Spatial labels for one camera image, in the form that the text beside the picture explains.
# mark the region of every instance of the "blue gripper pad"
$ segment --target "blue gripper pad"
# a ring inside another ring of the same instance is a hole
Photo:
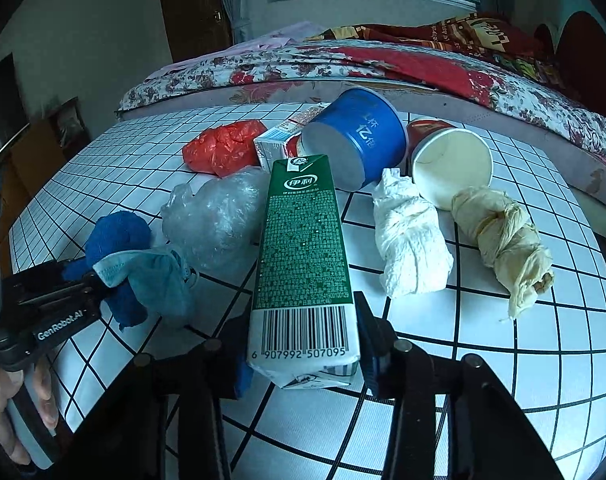
[[[361,371],[363,381],[375,397],[388,399],[393,397],[384,380],[390,368],[390,352],[397,335],[390,322],[374,317],[368,300],[360,291],[354,293],[356,319],[361,345]]]

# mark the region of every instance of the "red plastic bag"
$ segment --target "red plastic bag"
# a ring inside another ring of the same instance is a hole
[[[183,146],[183,161],[192,171],[220,177],[246,166],[258,166],[254,138],[266,131],[265,125],[257,120],[208,128]]]

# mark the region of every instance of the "metal screw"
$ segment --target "metal screw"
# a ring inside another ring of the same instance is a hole
[[[483,365],[483,359],[476,354],[468,354],[463,359],[473,368],[480,368]]]
[[[399,352],[410,352],[412,349],[412,343],[407,339],[397,339],[394,341],[394,348]]]
[[[134,356],[134,361],[132,362],[135,367],[144,368],[152,362],[152,356],[150,354],[137,354]]]
[[[218,352],[222,346],[223,344],[220,339],[208,339],[203,343],[203,348],[208,352]]]

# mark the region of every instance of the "human hand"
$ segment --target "human hand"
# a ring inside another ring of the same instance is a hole
[[[23,381],[23,371],[6,372],[0,368],[0,444],[14,462],[27,465],[32,461],[30,454],[25,446],[16,439],[14,429],[5,413],[7,401],[20,390]],[[58,423],[58,409],[56,399],[52,394],[52,379],[45,357],[42,357],[36,363],[32,384],[36,393],[37,400],[35,404],[38,413],[45,427],[48,430],[53,430]]]

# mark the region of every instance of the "dark television screen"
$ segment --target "dark television screen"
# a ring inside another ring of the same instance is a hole
[[[28,124],[14,74],[12,54],[0,61],[0,149]]]

